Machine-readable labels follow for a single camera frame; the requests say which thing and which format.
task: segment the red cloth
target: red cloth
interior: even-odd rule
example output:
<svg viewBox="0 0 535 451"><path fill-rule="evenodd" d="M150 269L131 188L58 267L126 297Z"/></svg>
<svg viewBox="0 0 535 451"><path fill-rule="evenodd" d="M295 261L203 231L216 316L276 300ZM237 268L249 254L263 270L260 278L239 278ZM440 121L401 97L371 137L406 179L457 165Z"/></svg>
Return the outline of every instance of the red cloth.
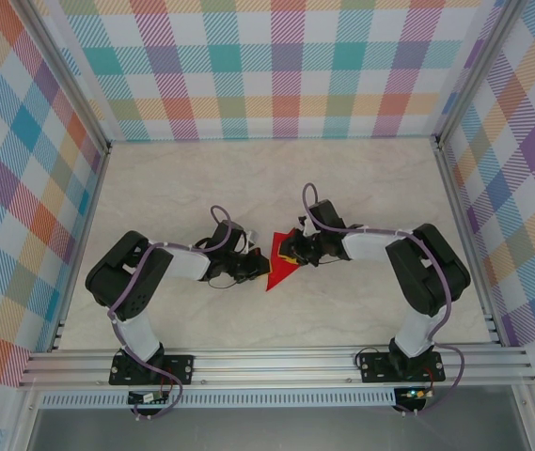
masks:
<svg viewBox="0 0 535 451"><path fill-rule="evenodd" d="M300 268L300 266L294 265L278 255L281 243L291 237L293 233L294 229L290 233L274 233L274 242L271 247L271 272L267 276L267 289L265 291L269 291Z"/></svg>

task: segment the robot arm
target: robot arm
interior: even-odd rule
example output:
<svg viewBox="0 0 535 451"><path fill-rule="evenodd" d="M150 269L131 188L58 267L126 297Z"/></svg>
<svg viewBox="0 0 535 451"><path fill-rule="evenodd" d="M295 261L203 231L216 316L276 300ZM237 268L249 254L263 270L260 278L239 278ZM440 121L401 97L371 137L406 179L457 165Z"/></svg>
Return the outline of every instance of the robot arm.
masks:
<svg viewBox="0 0 535 451"><path fill-rule="evenodd" d="M245 231L231 223L227 241L228 223L218 224L212 237L201 240L197 247L205 245L210 252L199 252L189 247L171 244L156 248L139 271L131 291L115 310L115 327L126 346L144 362L152 362L163 355L163 346L154 335L146 307L164 277L184 277L197 281L209 281L222 272L229 274L236 283L252 280L270 271L269 260L254 246L255 232ZM130 283L141 257L151 242L138 232L127 232L86 279L86 288L100 305L111 308Z"/></svg>
<svg viewBox="0 0 535 451"><path fill-rule="evenodd" d="M309 207L323 225L336 229L346 227L329 200ZM299 265L319 266L324 255L343 260L389 260L405 299L412 307L396 336L390 341L389 363L398 376L408 379L424 366L433 348L432 335L447 312L445 292L432 263L414 241L397 235L334 232L314 224L307 217L299 218L301 227L282 242L281 257ZM461 296L470 284L470 275L438 229L430 224L409 232L431 251L449 285L451 301Z"/></svg>

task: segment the colorful plaid pattern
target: colorful plaid pattern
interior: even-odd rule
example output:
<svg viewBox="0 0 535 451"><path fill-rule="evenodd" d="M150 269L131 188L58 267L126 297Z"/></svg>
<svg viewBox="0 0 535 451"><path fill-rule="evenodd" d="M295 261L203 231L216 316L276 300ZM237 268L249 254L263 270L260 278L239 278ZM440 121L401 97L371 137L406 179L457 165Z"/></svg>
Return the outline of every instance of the colorful plaid pattern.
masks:
<svg viewBox="0 0 535 451"><path fill-rule="evenodd" d="M429 135L482 1L59 3L116 127L146 141ZM72 61L59 18L37 4Z"/></svg>
<svg viewBox="0 0 535 451"><path fill-rule="evenodd" d="M476 43L474 44L474 47L470 52L470 56L465 60L464 67L462 68L460 76L457 78L457 81L453 86L451 94L448 96L447 103L445 103L445 108L443 108L443 112L440 118L438 118L438 122L436 122L433 134L440 134L443 126L445 125L445 122L448 118L448 114L455 105L457 97L462 92L462 90L464 90L464 86L467 83L467 80L469 79L470 73L472 72L472 68L474 67L474 63L476 63L476 61L478 60L478 57L480 56L480 53L484 48L485 42L491 35L493 29L495 28L496 22L499 19L499 15L503 10L506 1L507 0L495 0L495 5L493 6L493 9L491 9L489 17L486 19L484 27L481 29L480 34L478 35L478 39L476 39Z"/></svg>
<svg viewBox="0 0 535 451"><path fill-rule="evenodd" d="M0 444L29 352L51 332L100 155L0 0Z"/></svg>
<svg viewBox="0 0 535 451"><path fill-rule="evenodd" d="M535 364L535 0L450 140L449 157L505 329Z"/></svg>

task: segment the purple cable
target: purple cable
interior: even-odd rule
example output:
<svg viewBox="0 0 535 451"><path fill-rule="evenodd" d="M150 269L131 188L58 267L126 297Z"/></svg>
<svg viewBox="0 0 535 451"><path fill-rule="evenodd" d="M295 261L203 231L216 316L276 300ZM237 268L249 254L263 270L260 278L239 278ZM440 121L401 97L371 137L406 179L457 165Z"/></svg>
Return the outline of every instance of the purple cable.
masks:
<svg viewBox="0 0 535 451"><path fill-rule="evenodd" d="M123 350L125 352L127 352L127 354L132 359L134 359L139 365L142 365L144 368L147 368L150 371L154 371L155 373L160 374L161 376L164 376L164 377L168 378L170 381L175 382L178 385L179 389L180 389L179 392L177 393L177 397L173 400L173 402L171 402L171 404L166 406L164 409L161 409L158 413L155 413L153 416L141 415L139 413L139 411L137 410L137 404L135 404L134 405L134 413L136 415L136 419L140 419L141 418L141 419L144 419L144 420L150 420L150 419L153 419L153 418L160 418L161 416L165 415L166 413L172 411L173 408L180 402L181 397L183 396L183 384L181 383L179 378L177 378L176 376L172 375L171 373L169 373L167 371L164 371L161 368L157 368L156 366L150 365L147 362L144 362L137 354L135 354L135 352L133 352L127 346L127 344L125 343L125 339L123 338L123 335L121 334L120 330L118 329L118 326L117 326L117 314L115 312L120 307L120 305L125 301L127 296L129 296L129 293L133 289L133 287L135 285L135 282L137 282L137 279L139 278L139 274L141 273L142 268L144 268L144 265L146 264L146 261L148 260L149 255L155 249L163 248L163 247L165 247L165 248L171 247L171 248L182 249L182 250L192 251L192 252L208 253L208 252L212 252L212 251L215 251L215 250L219 249L226 242L228 242L229 236L231 235L231 217L229 216L229 213L223 207L221 207L219 205L213 205L211 207L211 216L214 219L214 221L216 223L218 223L218 224L219 224L219 220L217 219L216 215L214 214L215 210L221 210L226 215L226 218L228 220L228 233L226 233L226 237L224 239L222 239L221 242L219 242L215 246L207 248L207 249L199 249L199 248L194 248L192 246L188 247L188 246L183 246L181 244L175 244L175 243L165 245L163 242L155 242L152 246L150 246L148 249L146 249L146 252L144 252L144 255L139 260L137 268L135 269L135 272L134 272L131 280L129 281L129 284L127 284L127 287L123 290L122 293L120 293L120 296L118 297L117 301L115 303L113 303L113 305L108 309L108 313L106 314L108 316L108 318L110 319L110 321L112 322L113 331L115 332L115 336L117 337L117 340L123 346Z"/></svg>
<svg viewBox="0 0 535 451"><path fill-rule="evenodd" d="M313 224L316 224L317 226L321 227L324 230L329 230L330 232L337 232L337 233L373 233L376 235L394 235L399 237L405 237L409 240L413 241L419 248L423 251L423 253L426 255L426 257L431 261L434 270L436 271L436 274L438 275L438 278L440 279L440 282L443 286L443 290L445 291L445 306L447 307L447 310L445 311L445 316L440 320L438 324L432 329L432 331L428 334L428 340L432 341L434 345L438 348L444 348L447 350L453 350L457 352L460 358L460 368L459 372L457 373L457 378L455 378L455 381L450 386L447 394L445 397L440 399L438 402L436 402L434 405L430 407L426 407L421 412L424 413L428 410L433 409L436 406L439 406L445 399L448 399L449 395L453 392L453 390L459 385L460 380L462 379L462 376L464 375L464 368L465 368L465 357L464 354L456 347L451 345L442 345L440 343L436 343L433 340L434 335L447 323L448 319L451 316L451 291L448 286L447 278L445 277L445 274L443 273L443 269L441 268L438 261L436 261L436 258L434 258L433 253L428 249L426 244L418 238L416 238L411 233L405 232L403 230L390 230L386 228L336 228L336 227L330 227L329 225L325 225L324 223L320 222L314 215L311 213L311 210L309 209L309 204L307 203L307 189L311 188L313 190L313 193L315 194L315 201L314 203L317 203L319 200L319 197L317 195L317 188L315 187L314 183L307 183L303 187L303 207L305 207L305 211L307 212L307 216L309 219L313 222Z"/></svg>

